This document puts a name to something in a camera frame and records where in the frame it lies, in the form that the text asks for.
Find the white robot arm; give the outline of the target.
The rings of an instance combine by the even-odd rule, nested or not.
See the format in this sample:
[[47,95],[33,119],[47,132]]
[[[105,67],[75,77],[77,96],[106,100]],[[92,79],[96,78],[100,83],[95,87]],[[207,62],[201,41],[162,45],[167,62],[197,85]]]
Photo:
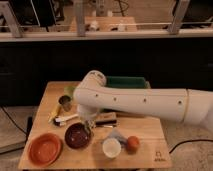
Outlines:
[[130,89],[106,87],[106,76],[87,73],[75,88],[77,113],[91,120],[100,109],[203,126],[213,133],[213,92],[193,89]]

